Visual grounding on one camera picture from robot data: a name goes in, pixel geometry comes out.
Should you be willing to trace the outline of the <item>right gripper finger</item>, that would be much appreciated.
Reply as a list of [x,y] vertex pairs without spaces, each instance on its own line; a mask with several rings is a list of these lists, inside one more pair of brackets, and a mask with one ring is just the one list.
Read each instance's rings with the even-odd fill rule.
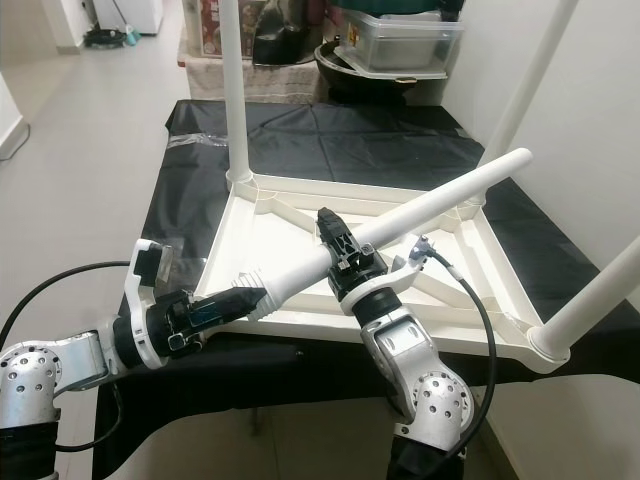
[[361,255],[362,246],[346,221],[329,207],[320,207],[316,218],[317,236],[334,259]]

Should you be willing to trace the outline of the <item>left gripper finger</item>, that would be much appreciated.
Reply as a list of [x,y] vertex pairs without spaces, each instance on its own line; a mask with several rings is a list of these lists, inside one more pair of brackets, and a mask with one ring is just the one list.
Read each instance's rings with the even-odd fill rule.
[[219,326],[251,314],[268,294],[262,287],[238,285],[189,305],[189,325]]

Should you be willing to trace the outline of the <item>white upturned children table top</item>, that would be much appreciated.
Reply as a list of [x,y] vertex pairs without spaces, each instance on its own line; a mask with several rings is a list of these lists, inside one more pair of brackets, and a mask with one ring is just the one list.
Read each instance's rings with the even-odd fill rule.
[[[422,195],[416,189],[361,186],[261,175],[233,189],[207,256],[197,296],[237,284],[243,273],[283,269],[305,256],[317,238],[321,207],[337,212],[348,227],[379,218]],[[415,282],[401,294],[403,305],[425,326],[439,351],[484,356],[488,314],[495,349],[534,372],[552,372],[559,364],[531,347],[529,333],[541,325],[529,294],[517,278],[483,211],[467,200],[378,248],[381,259],[406,256],[407,236],[428,237],[439,260],[426,262]]]

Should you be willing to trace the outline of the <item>white plastic table leg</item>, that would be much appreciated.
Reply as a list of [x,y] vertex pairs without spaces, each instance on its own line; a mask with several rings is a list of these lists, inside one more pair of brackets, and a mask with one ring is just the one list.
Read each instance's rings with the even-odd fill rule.
[[229,182],[244,183],[253,177],[248,156],[246,101],[244,101],[243,58],[239,0],[219,0],[221,60],[225,108]]
[[529,110],[532,100],[547,69],[550,60],[553,59],[556,50],[563,38],[564,32],[570,24],[576,6],[580,0],[559,0],[556,9],[553,10],[547,28],[540,37],[538,46],[532,54],[529,68],[526,69],[524,77],[517,83],[515,92],[507,102],[506,109],[500,114],[497,125],[495,125],[492,137],[486,143],[485,151],[479,161],[479,166],[489,164],[500,155],[507,154],[509,146],[515,138],[518,127],[524,120],[527,110]]
[[[472,172],[422,193],[406,204],[394,207],[379,218],[353,229],[356,244],[370,244],[371,247],[380,248],[397,241],[411,230],[422,227],[436,216],[462,204],[467,198],[480,195],[485,189],[502,182],[504,178],[512,177],[517,170],[525,168],[531,161],[530,150],[516,148],[489,163],[477,166]],[[294,260],[283,269],[247,271],[239,275],[239,284],[247,283],[252,287],[262,287],[266,291],[265,297],[257,303],[247,319],[257,321],[274,314],[294,294],[305,291],[306,288],[325,279],[326,270],[333,264],[332,253],[328,248],[314,246],[305,256]]]
[[623,248],[600,273],[552,319],[529,333],[531,347],[545,360],[564,364],[573,344],[605,315],[640,289],[640,236]]

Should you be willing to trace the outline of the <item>large clear tape patch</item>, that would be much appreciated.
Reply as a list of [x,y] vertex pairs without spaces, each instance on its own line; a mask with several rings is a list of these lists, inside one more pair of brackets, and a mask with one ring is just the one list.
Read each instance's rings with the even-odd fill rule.
[[183,271],[189,268],[193,259],[198,259],[198,250],[183,237],[169,237],[157,239],[166,251],[169,269]]

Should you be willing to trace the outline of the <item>black tablecloth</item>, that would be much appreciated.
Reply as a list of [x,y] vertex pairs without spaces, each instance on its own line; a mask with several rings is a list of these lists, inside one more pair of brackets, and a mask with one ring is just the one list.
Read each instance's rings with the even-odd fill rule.
[[[443,108],[252,102],[247,118],[253,168],[279,177],[428,189],[475,166],[483,151]],[[227,131],[224,105],[180,100],[165,127],[169,137],[220,136]],[[183,237],[197,248],[198,259],[170,276],[172,288],[197,283],[229,195],[228,166],[227,147],[165,151],[141,236]],[[489,192],[484,211],[540,314],[566,305],[595,275],[588,261],[571,256],[570,239],[512,180]],[[605,375],[640,387],[640,312],[614,308],[559,374]],[[364,348],[329,340],[218,334],[197,355],[124,379],[120,389],[123,424],[93,451],[92,480],[122,470],[155,431],[200,413],[362,398],[387,411]]]

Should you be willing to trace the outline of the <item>black wok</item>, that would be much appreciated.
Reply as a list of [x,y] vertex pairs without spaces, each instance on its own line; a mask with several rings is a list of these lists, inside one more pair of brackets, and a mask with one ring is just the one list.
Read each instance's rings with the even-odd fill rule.
[[316,47],[314,51],[317,69],[324,79],[329,102],[404,106],[408,102],[407,92],[436,82],[436,79],[411,77],[379,79],[360,76],[351,64],[335,54],[337,46],[337,41],[330,41]]

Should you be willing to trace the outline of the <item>narrow clear tape strip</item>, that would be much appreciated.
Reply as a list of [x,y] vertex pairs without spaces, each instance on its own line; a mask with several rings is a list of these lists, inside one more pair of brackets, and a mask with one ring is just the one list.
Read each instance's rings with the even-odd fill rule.
[[177,148],[186,145],[227,147],[227,137],[205,133],[174,134],[174,136],[170,137],[168,142],[166,142],[166,148]]

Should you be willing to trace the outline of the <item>beige cloth covered bench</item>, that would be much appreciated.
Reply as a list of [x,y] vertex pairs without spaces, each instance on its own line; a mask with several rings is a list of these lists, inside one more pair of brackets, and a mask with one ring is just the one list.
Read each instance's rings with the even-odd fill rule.
[[[221,59],[179,56],[178,65],[186,69],[192,99],[225,99]],[[321,90],[321,76],[315,61],[266,67],[246,59],[242,61],[241,73],[246,102],[307,104],[315,102]]]

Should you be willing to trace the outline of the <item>clear plastic storage box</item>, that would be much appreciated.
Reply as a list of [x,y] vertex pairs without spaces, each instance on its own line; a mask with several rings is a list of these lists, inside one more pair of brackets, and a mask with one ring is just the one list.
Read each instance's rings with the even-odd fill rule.
[[346,10],[344,19],[346,31],[334,54],[358,76],[374,79],[444,79],[454,41],[465,29],[438,12],[374,17]]

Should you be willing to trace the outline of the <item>black bag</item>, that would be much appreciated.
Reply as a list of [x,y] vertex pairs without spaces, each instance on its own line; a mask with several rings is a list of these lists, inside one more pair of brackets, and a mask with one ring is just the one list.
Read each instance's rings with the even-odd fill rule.
[[314,49],[311,29],[323,0],[261,0],[250,33],[252,63],[283,67],[305,61]]

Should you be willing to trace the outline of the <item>green round lid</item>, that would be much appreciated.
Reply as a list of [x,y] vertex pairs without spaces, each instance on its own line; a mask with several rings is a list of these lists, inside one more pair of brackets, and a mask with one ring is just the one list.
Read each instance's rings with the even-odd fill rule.
[[329,0],[333,6],[380,15],[410,15],[422,12],[460,12],[466,0]]

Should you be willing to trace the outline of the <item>orange lidded storage box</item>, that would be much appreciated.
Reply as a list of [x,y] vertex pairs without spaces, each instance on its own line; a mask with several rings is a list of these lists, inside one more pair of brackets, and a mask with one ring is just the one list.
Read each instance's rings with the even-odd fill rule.
[[221,58],[220,0],[198,0],[200,50],[206,58]]

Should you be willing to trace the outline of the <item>mop head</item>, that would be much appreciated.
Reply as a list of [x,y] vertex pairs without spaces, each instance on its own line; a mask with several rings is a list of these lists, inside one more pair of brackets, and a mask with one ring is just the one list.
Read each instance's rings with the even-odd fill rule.
[[133,29],[93,28],[83,36],[87,49],[123,49],[136,46],[138,40],[140,38]]

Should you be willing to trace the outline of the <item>white appliance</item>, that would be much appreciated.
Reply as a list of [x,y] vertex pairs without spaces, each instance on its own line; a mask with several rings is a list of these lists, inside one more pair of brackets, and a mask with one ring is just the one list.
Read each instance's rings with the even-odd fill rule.
[[141,35],[155,36],[164,22],[163,0],[93,0],[93,9],[105,29],[129,26]]

